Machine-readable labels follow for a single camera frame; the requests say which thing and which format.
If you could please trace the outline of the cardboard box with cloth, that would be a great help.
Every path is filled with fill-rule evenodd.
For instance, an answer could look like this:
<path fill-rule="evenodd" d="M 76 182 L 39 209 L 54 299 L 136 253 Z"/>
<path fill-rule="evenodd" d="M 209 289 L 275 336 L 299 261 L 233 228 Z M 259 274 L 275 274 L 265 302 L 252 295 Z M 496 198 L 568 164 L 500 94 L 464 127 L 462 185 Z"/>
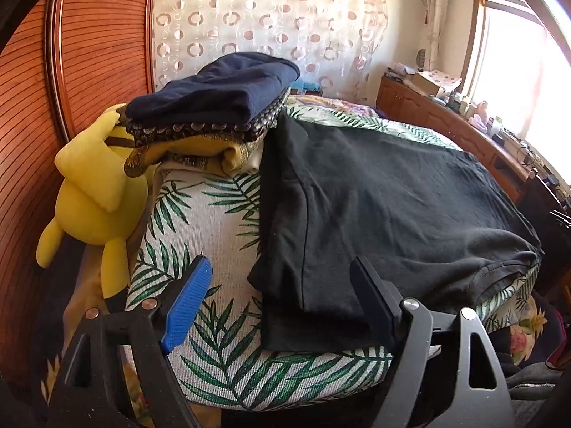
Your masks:
<path fill-rule="evenodd" d="M 438 70 L 415 72 L 410 83 L 426 96 L 443 98 L 460 86 L 462 79 Z"/>

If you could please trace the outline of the wooden louvered wardrobe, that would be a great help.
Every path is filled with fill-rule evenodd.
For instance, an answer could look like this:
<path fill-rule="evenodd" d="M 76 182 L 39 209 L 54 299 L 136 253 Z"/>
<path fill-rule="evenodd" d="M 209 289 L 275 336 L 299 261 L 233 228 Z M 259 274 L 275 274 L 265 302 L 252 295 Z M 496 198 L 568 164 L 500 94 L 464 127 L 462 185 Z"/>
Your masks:
<path fill-rule="evenodd" d="M 47 277 L 35 250 L 56 153 L 100 112 L 148 93 L 152 0 L 1 0 L 1 374 L 19 391 Z"/>

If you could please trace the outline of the yellow plush toy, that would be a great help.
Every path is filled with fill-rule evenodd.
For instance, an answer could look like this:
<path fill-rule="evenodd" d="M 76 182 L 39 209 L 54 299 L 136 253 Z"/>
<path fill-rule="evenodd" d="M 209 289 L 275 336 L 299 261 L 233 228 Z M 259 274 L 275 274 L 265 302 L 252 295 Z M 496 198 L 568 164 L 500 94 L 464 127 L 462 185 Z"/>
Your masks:
<path fill-rule="evenodd" d="M 127 241 L 148 198 L 147 178 L 130 178 L 124 172 L 133 149 L 133 137 L 121 123 L 125 107 L 123 103 L 110 106 L 56 154 L 54 164 L 63 181 L 54 216 L 42 231 L 36 250 L 36 261 L 45 269 L 65 235 L 101 246 L 105 300 L 125 293 L 129 286 Z"/>

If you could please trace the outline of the floral bed quilt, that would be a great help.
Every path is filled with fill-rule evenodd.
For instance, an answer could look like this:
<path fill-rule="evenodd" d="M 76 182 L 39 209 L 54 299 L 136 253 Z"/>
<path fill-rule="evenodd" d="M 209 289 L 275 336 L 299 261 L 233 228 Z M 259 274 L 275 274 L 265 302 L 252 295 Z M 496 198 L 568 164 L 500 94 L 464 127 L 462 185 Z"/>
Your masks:
<path fill-rule="evenodd" d="M 324 98 L 315 95 L 290 95 L 287 105 L 320 106 L 337 111 L 366 115 L 375 118 L 386 119 L 386 116 L 377 108 L 369 105 L 339 100 L 338 98 Z"/>

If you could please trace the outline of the pink figurine on sill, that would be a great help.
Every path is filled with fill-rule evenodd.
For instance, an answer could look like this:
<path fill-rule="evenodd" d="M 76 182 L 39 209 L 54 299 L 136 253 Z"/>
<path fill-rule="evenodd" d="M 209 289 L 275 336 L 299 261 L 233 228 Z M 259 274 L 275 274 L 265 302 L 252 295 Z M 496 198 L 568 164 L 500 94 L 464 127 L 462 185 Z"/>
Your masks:
<path fill-rule="evenodd" d="M 472 103 L 469 106 L 469 124 L 479 132 L 488 133 L 488 102 Z"/>

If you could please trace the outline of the folded mustard garment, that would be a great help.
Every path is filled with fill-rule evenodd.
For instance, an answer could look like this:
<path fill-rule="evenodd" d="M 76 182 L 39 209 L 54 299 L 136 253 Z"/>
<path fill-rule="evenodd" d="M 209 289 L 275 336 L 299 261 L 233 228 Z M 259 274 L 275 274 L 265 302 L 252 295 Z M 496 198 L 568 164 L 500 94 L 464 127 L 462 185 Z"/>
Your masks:
<path fill-rule="evenodd" d="M 170 161 L 221 177 L 257 172 L 261 164 L 266 132 L 254 141 L 243 141 L 232 133 L 207 133 L 135 148 L 124 171 L 135 178 L 156 164 Z"/>

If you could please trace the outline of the window with wooden frame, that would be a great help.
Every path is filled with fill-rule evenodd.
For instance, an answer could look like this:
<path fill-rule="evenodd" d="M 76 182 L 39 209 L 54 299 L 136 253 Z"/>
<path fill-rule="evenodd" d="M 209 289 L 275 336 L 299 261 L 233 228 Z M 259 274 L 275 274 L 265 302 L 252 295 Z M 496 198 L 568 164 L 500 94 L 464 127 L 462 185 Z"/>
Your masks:
<path fill-rule="evenodd" d="M 525 0 L 474 0 L 463 94 L 570 184 L 570 65 Z"/>

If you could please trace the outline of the wooden sideboard cabinet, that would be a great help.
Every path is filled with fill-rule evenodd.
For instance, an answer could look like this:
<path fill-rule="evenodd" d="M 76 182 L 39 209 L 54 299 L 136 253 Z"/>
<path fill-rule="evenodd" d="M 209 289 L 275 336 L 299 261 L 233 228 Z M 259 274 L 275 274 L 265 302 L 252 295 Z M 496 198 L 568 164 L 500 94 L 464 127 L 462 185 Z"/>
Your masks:
<path fill-rule="evenodd" d="M 529 171 L 462 116 L 387 75 L 381 77 L 375 104 L 389 119 L 430 128 L 475 155 L 514 202 L 524 196 Z"/>

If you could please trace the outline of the blue toy on headboard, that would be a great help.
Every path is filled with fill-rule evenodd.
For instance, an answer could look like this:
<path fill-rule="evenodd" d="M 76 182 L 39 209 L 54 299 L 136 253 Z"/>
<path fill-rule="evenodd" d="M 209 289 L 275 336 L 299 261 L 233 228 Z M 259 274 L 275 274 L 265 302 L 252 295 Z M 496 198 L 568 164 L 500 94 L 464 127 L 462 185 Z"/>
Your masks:
<path fill-rule="evenodd" d="M 301 78 L 291 84 L 290 91 L 293 95 L 322 95 L 322 88 L 319 83 L 306 81 Z"/>

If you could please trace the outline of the tied window drape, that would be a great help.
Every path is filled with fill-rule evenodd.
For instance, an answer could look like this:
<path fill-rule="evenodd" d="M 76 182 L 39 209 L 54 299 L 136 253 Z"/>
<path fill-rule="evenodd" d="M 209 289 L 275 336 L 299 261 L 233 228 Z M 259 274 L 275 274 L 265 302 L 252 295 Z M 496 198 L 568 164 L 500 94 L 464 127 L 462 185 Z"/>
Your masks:
<path fill-rule="evenodd" d="M 448 0 L 426 0 L 426 4 L 425 70 L 433 71 L 439 68 L 439 44 L 445 24 Z"/>

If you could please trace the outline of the folded dotted dark garment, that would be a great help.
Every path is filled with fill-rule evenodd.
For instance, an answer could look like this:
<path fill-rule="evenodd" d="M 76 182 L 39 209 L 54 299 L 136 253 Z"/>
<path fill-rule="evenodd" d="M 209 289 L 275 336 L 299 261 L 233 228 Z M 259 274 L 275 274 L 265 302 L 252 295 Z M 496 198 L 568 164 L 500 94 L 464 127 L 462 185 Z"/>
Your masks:
<path fill-rule="evenodd" d="M 228 134 L 230 137 L 237 138 L 243 142 L 254 142 L 268 132 L 270 128 L 277 127 L 279 115 L 289 95 L 290 89 L 284 89 L 266 109 L 258 113 L 248 124 L 188 123 L 171 126 L 143 126 L 127 117 L 121 120 L 121 124 L 133 136 L 136 147 L 154 142 L 174 141 L 206 134 Z"/>

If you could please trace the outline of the black printed t-shirt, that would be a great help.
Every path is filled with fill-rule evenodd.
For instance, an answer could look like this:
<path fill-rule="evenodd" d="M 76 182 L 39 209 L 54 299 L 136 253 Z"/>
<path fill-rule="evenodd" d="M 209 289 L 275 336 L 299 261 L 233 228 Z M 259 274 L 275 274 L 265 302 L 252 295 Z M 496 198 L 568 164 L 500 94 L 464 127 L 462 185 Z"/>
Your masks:
<path fill-rule="evenodd" d="M 259 256 L 261 343 L 332 353 L 378 345 L 349 269 L 455 313 L 539 264 L 541 244 L 491 173 L 464 151 L 365 128 L 280 115 L 264 140 Z"/>

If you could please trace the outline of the folded navy garment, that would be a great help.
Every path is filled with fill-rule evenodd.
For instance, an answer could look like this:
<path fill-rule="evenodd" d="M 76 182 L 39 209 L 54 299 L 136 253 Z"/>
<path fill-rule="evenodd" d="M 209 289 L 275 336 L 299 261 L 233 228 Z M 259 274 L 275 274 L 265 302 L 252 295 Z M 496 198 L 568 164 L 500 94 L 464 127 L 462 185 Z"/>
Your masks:
<path fill-rule="evenodd" d="M 198 73 L 171 80 L 134 98 L 126 116 L 143 128 L 172 125 L 246 125 L 300 76 L 296 64 L 258 52 L 224 55 Z"/>

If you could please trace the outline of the pink circle patterned curtain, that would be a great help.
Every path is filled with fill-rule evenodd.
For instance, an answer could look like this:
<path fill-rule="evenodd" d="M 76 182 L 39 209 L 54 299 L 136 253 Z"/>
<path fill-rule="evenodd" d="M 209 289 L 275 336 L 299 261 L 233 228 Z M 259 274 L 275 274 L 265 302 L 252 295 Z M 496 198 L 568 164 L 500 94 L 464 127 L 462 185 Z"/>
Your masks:
<path fill-rule="evenodd" d="M 324 96 L 366 103 L 386 0 L 154 0 L 156 89 L 231 53 L 298 65 Z"/>

